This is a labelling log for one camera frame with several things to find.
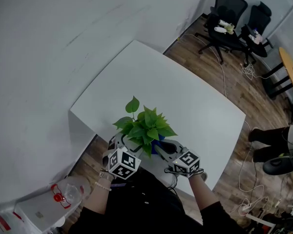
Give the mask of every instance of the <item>white table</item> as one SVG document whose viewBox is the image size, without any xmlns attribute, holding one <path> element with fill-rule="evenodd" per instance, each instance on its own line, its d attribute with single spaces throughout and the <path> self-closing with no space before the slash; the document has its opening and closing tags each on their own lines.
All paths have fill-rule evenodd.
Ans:
<svg viewBox="0 0 293 234">
<path fill-rule="evenodd" d="M 206 183 L 213 189 L 233 152 L 245 114 L 195 74 L 138 41 L 102 70 L 71 112 L 109 141 L 117 133 L 112 123 L 131 116 L 125 106 L 133 96 L 140 101 L 138 112 L 143 105 L 157 107 L 178 134 L 169 138 L 200 155 Z M 153 156 L 143 158 L 141 166 L 170 184 L 172 175 L 163 171 L 167 165 Z M 179 176 L 176 188 L 193 195 L 185 177 Z"/>
</svg>

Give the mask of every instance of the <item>white wall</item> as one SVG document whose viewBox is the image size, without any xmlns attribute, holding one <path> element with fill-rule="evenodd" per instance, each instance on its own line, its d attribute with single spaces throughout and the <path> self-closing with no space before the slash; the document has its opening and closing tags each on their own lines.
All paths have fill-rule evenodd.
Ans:
<svg viewBox="0 0 293 234">
<path fill-rule="evenodd" d="M 0 0 L 0 203 L 65 174 L 94 133 L 68 114 L 137 39 L 163 52 L 204 0 Z"/>
</svg>

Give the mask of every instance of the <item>bracelet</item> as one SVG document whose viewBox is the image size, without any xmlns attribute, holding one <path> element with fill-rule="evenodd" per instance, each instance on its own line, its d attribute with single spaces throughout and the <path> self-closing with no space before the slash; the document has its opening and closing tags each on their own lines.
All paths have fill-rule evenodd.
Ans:
<svg viewBox="0 0 293 234">
<path fill-rule="evenodd" d="M 103 186 L 103 185 L 99 184 L 98 182 L 95 182 L 95 184 L 96 184 L 97 186 L 101 187 L 101 188 L 102 188 L 102 189 L 104 189 L 104 190 L 107 190 L 107 191 L 112 191 L 112 189 L 111 189 L 111 188 L 107 188 L 107 187 L 105 187 L 105 186 Z"/>
</svg>

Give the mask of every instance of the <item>white box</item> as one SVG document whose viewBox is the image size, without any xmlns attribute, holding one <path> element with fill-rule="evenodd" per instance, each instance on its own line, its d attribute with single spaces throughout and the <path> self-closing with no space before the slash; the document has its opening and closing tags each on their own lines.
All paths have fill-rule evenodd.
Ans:
<svg viewBox="0 0 293 234">
<path fill-rule="evenodd" d="M 127 148 L 117 148 L 114 153 L 108 156 L 108 172 L 120 177 L 128 179 L 137 170 L 141 160 L 127 152 Z"/>
<path fill-rule="evenodd" d="M 200 157 L 194 151 L 187 151 L 172 162 L 175 172 L 193 173 L 200 168 Z"/>
</svg>

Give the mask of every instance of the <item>wooden floor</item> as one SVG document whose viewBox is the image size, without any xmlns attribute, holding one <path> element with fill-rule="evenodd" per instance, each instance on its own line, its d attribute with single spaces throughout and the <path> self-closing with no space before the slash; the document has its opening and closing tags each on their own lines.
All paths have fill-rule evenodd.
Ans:
<svg viewBox="0 0 293 234">
<path fill-rule="evenodd" d="M 204 19 L 199 18 L 186 31 L 186 34 L 194 35 L 196 32 L 200 32 L 207 35 L 204 31 L 203 23 Z M 210 49 L 205 50 L 202 55 L 198 54 L 198 50 L 203 46 L 204 44 L 194 36 L 184 35 L 168 49 L 165 55 L 189 69 L 220 93 L 224 94 L 222 69 L 216 56 Z M 249 126 L 251 128 L 257 126 L 263 130 L 287 126 L 289 115 L 284 111 L 284 108 L 288 107 L 285 97 L 278 96 L 275 101 L 270 100 L 263 90 L 260 78 L 249 80 L 241 73 L 239 64 L 244 60 L 242 53 L 222 53 L 225 61 L 222 67 L 225 72 L 226 94 L 228 99 L 246 114 L 246 122 Z M 257 62 L 254 68 L 257 75 L 266 72 L 265 67 L 260 62 Z M 243 192 L 239 190 L 238 186 L 238 175 L 241 165 L 250 149 L 250 143 L 248 142 L 249 132 L 249 127 L 245 123 L 230 160 L 213 190 L 225 210 L 228 213 L 232 212 L 232 218 L 237 220 L 241 226 L 249 223 L 247 218 L 240 216 L 237 210 L 235 210 L 244 198 L 250 199 L 251 196 L 250 192 Z M 263 146 L 263 144 L 255 142 L 252 147 L 261 148 Z M 97 137 L 88 147 L 73 171 L 73 174 L 86 176 L 90 180 L 92 188 L 98 178 L 101 168 L 99 162 L 106 147 L 106 142 Z M 260 208 L 264 208 L 267 212 L 277 214 L 282 211 L 289 212 L 290 209 L 287 208 L 287 205 L 293 204 L 293 174 L 270 176 L 262 171 L 262 164 L 260 163 L 256 164 L 256 170 L 256 185 L 264 185 L 264 191 L 262 186 L 256 188 L 253 191 L 251 201 L 254 203 L 257 199 L 264 196 L 268 196 L 269 201 L 267 202 L 265 199 L 258 201 L 252 211 L 253 214 L 256 215 Z M 255 167 L 251 162 L 251 154 L 246 162 L 244 162 L 243 170 L 240 174 L 240 181 L 241 189 L 244 191 L 251 190 L 254 186 Z M 279 199 L 281 199 L 281 203 L 276 208 L 275 204 Z M 201 217 L 196 204 L 184 198 L 181 200 L 186 213 L 200 221 Z M 67 230 L 77 220 L 81 208 L 82 206 L 66 221 L 64 229 Z"/>
</svg>

